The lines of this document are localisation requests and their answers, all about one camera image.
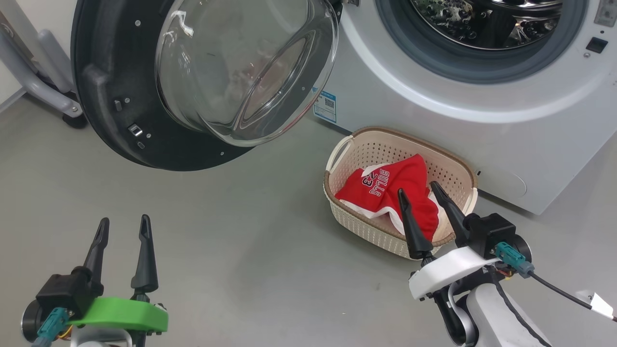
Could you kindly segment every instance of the gray floor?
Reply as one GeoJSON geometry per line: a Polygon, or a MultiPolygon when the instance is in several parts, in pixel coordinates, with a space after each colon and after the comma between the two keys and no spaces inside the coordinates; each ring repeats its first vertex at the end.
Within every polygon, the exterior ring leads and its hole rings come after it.
{"type": "MultiPolygon", "coordinates": [[[[437,307],[407,288],[417,263],[364,242],[329,213],[323,168],[341,138],[306,118],[221,167],[165,172],[21,99],[0,115],[1,344],[27,346],[23,309],[51,274],[83,262],[102,217],[111,219],[106,295],[130,297],[147,213],[160,280],[151,297],[170,313],[170,331],[148,346],[450,346],[437,307]]],[[[616,170],[613,138],[542,216],[486,199],[476,212],[516,224],[538,274],[617,305],[616,170]]],[[[531,279],[504,287],[554,346],[615,345],[614,322],[531,279]]]]}

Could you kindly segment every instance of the teal connector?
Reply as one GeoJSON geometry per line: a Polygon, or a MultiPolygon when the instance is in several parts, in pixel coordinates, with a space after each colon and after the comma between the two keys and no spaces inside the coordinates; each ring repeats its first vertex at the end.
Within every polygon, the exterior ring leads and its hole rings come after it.
{"type": "Polygon", "coordinates": [[[32,347],[50,347],[60,332],[63,332],[68,322],[67,310],[56,307],[36,333],[38,337],[32,347]]]}
{"type": "Polygon", "coordinates": [[[533,264],[528,262],[524,255],[505,242],[497,244],[495,255],[504,263],[512,266],[523,278],[529,278],[529,272],[535,270],[533,264]]]}

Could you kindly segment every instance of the black cable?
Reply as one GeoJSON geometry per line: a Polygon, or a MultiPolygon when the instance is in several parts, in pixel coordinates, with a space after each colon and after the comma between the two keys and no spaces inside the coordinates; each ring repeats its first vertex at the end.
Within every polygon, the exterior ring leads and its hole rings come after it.
{"type": "Polygon", "coordinates": [[[503,288],[501,287],[501,284],[499,283],[499,279],[497,279],[497,273],[495,272],[495,267],[494,266],[490,266],[489,267],[489,273],[491,275],[491,280],[492,280],[493,284],[495,285],[495,287],[497,287],[497,292],[503,298],[503,301],[505,302],[505,305],[508,306],[508,308],[510,309],[510,311],[512,313],[514,313],[514,316],[516,317],[516,320],[518,320],[518,322],[525,329],[527,329],[527,331],[529,331],[531,336],[533,336],[535,339],[537,339],[542,346],[551,347],[551,345],[548,342],[544,341],[544,339],[540,335],[538,335],[538,333],[536,333],[534,331],[534,329],[531,326],[529,326],[529,324],[527,324],[527,322],[525,322],[523,317],[521,317],[521,315],[514,308],[514,306],[512,306],[512,303],[508,299],[508,296],[505,294],[505,292],[503,291],[503,288]]]}
{"type": "Polygon", "coordinates": [[[541,284],[545,285],[547,288],[550,288],[551,290],[556,291],[557,293],[561,294],[562,296],[564,296],[565,298],[568,298],[572,301],[574,301],[575,303],[581,305],[582,307],[591,310],[591,305],[587,304],[585,301],[576,298],[568,293],[566,293],[565,291],[555,287],[554,285],[550,284],[549,282],[546,282],[545,280],[543,280],[540,276],[536,275],[533,271],[529,271],[529,275],[533,278],[536,279],[536,281],[540,282],[541,284]]]}

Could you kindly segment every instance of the green plastic part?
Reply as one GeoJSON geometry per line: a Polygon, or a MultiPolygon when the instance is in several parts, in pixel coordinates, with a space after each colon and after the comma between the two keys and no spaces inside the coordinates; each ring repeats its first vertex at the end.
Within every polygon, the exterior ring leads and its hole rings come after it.
{"type": "Polygon", "coordinates": [[[122,298],[96,298],[82,319],[73,325],[101,325],[144,332],[166,332],[167,312],[150,303],[122,298]]]}

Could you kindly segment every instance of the blue and white sticker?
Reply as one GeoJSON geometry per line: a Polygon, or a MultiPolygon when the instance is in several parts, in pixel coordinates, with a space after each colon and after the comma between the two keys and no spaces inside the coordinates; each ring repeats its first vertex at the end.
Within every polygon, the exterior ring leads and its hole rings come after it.
{"type": "Polygon", "coordinates": [[[313,104],[313,112],[317,117],[336,123],[336,97],[326,91],[322,91],[313,104]]]}

